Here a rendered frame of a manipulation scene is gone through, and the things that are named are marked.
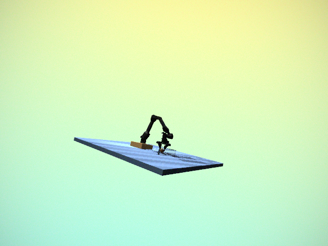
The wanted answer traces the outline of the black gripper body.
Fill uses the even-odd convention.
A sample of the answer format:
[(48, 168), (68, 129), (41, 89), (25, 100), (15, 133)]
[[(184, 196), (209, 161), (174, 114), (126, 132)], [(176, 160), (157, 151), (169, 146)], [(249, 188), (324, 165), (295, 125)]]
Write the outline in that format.
[(162, 137), (161, 141), (157, 141), (157, 144), (164, 144), (165, 146), (171, 146), (170, 143), (166, 143), (167, 139)]

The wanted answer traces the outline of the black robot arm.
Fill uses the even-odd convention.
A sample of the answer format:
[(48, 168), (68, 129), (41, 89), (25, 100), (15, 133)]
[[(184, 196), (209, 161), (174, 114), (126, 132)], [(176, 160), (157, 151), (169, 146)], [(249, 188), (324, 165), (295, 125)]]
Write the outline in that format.
[[(162, 129), (163, 129), (163, 132), (162, 132), (162, 137), (163, 138), (168, 138), (168, 139), (173, 139), (173, 134), (169, 132), (169, 129), (168, 127), (165, 125), (163, 119), (160, 117), (160, 116), (156, 116), (156, 115), (152, 115), (151, 116), (151, 121), (147, 127), (147, 130), (143, 133), (143, 135), (140, 137), (141, 138), (141, 141), (140, 143), (143, 143), (143, 144), (146, 144), (146, 139), (148, 139), (148, 137), (150, 136), (150, 130), (154, 124), (154, 122), (156, 120), (159, 120), (161, 125), (162, 125)], [(165, 132), (165, 133), (164, 133)]]

